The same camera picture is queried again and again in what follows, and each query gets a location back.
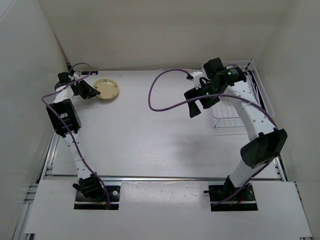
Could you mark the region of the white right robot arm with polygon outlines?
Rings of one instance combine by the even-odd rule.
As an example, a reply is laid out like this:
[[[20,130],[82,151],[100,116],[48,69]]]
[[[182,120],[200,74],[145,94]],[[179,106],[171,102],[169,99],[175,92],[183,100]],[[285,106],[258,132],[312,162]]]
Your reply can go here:
[[[189,101],[191,118],[201,113],[195,98],[198,98],[204,109],[227,98],[248,134],[249,142],[240,149],[241,160],[225,180],[226,197],[236,200],[243,193],[244,183],[280,155],[288,137],[287,132],[278,129],[271,117],[258,105],[248,77],[238,65],[224,66],[220,58],[214,58],[204,63],[201,71],[194,71],[186,78],[194,83],[194,88],[184,93],[185,99]]]

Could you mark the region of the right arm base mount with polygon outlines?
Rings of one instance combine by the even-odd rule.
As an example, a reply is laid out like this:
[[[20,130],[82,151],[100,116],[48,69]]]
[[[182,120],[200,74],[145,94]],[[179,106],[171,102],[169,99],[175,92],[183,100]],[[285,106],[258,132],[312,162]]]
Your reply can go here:
[[[252,183],[248,183],[237,194],[230,197],[235,190],[229,190],[227,184],[212,184],[203,193],[209,196],[212,212],[252,212],[258,211]]]

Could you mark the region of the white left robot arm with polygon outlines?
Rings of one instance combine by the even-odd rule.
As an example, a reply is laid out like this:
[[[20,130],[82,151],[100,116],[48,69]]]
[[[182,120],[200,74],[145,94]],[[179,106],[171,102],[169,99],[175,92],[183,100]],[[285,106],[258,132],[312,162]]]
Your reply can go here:
[[[101,92],[77,75],[71,75],[68,72],[58,74],[58,83],[54,89],[55,99],[51,104],[46,105],[46,110],[55,133],[63,138],[73,158],[78,183],[72,186],[85,198],[100,201],[106,195],[106,191],[96,171],[87,164],[81,153],[79,131],[82,125],[73,105],[73,97],[80,96],[88,100]]]

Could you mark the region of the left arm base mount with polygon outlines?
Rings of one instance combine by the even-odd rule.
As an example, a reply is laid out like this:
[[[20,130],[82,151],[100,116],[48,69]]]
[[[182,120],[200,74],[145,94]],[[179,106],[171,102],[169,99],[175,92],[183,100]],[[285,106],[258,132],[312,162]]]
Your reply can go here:
[[[109,196],[109,204],[104,189],[99,190],[94,197],[85,197],[78,189],[76,190],[74,210],[111,210],[117,211],[120,206],[121,182],[104,181]]]

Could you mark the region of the beige plate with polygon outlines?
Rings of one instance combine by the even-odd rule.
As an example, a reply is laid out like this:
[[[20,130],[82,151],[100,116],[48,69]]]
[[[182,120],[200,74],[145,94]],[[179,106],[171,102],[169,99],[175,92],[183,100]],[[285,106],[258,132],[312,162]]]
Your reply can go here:
[[[93,88],[99,93],[96,95],[103,100],[111,100],[119,94],[119,86],[112,79],[99,79],[93,84]]]

